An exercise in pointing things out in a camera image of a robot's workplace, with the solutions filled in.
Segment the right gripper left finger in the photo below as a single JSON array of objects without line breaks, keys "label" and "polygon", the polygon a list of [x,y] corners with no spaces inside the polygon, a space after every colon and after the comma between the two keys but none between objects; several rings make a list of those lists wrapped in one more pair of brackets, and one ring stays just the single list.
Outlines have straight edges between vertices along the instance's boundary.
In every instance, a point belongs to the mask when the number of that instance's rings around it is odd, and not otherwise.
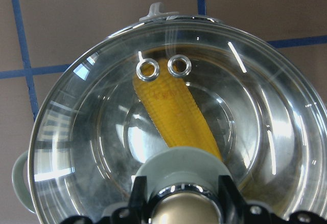
[{"label": "right gripper left finger", "polygon": [[61,223],[144,223],[147,209],[147,177],[137,176],[126,207],[115,209],[109,216],[93,222],[86,216],[71,216]]}]

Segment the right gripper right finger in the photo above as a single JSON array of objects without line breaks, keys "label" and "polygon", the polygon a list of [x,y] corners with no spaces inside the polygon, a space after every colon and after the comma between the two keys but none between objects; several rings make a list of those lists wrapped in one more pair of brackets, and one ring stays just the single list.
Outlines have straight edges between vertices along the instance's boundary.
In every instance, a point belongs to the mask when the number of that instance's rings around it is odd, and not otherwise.
[{"label": "right gripper right finger", "polygon": [[218,200],[224,223],[326,223],[325,218],[310,211],[296,211],[285,220],[263,204],[249,203],[229,175],[218,177]]}]

